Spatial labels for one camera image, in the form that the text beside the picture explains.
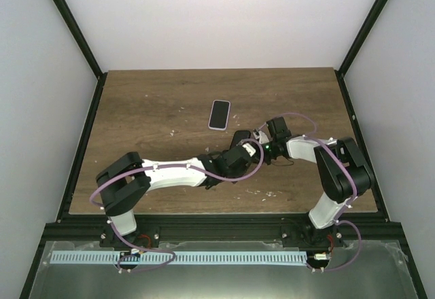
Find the dark green phone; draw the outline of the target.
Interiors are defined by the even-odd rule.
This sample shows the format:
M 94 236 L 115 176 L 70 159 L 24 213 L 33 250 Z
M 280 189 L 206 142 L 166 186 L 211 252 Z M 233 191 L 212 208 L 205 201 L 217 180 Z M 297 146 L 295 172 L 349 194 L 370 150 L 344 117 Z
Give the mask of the dark green phone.
M 243 139 L 250 139 L 250 138 L 251 138 L 250 130 L 237 130 L 232 137 L 232 141 L 230 143 L 230 149 L 237 146 Z

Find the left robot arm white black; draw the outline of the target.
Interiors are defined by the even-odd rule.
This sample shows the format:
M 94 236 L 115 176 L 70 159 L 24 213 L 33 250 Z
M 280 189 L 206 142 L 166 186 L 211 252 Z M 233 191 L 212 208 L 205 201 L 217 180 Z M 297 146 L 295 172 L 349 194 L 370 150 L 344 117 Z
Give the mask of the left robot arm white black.
M 138 241 L 133 209 L 147 192 L 176 186 L 209 189 L 224 181 L 235 183 L 245 178 L 258 154 L 249 143 L 182 161 L 159 162 L 142 159 L 137 152 L 125 154 L 96 176 L 101 207 L 116 228 L 115 239 L 123 247 L 132 247 Z

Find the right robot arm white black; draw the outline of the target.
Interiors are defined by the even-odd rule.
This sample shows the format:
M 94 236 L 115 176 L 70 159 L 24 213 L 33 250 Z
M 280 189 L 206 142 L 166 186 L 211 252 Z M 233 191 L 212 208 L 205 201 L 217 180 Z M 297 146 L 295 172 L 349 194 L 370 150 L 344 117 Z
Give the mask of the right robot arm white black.
M 293 135 L 282 116 L 264 125 L 268 133 L 258 128 L 254 137 L 263 147 L 266 164 L 284 157 L 317 165 L 323 194 L 300 227 L 303 241 L 316 247 L 326 239 L 326 231 L 340 222 L 341 215 L 353 202 L 371 189 L 374 173 L 351 137 L 317 139 L 311 135 Z

